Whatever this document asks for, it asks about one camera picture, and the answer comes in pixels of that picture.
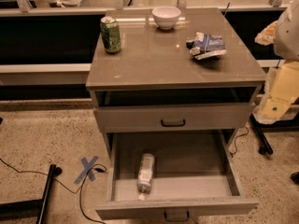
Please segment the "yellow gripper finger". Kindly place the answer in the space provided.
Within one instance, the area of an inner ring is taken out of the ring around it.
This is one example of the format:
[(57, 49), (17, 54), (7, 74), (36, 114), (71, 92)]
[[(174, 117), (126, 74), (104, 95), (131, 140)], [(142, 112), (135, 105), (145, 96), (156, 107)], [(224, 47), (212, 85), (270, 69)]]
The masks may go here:
[(261, 124), (273, 124), (281, 120), (298, 98), (299, 62), (286, 61), (280, 68), (269, 69), (264, 95), (253, 115)]

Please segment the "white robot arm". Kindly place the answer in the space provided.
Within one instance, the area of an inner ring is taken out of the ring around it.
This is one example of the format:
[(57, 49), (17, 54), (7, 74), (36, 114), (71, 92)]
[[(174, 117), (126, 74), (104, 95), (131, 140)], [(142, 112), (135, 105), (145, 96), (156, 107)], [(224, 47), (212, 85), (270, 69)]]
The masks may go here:
[(264, 95), (254, 110), (261, 124), (279, 121), (299, 98), (299, 0), (293, 0), (280, 15), (255, 37), (261, 45), (274, 45), (274, 52), (285, 61), (270, 68)]

